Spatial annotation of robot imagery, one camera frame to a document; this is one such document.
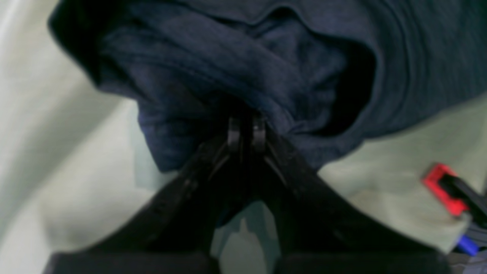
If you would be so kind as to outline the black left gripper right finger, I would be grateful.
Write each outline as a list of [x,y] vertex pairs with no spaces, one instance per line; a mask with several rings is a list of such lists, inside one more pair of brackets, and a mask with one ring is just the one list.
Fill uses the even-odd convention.
[[249,149],[251,189],[273,213],[283,253],[434,252],[348,203],[260,115],[249,118]]

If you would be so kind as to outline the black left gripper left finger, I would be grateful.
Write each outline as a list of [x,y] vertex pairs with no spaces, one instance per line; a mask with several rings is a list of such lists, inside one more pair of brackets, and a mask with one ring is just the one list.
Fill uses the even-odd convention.
[[177,177],[92,253],[209,252],[213,232],[242,191],[237,179],[244,121],[204,142]]

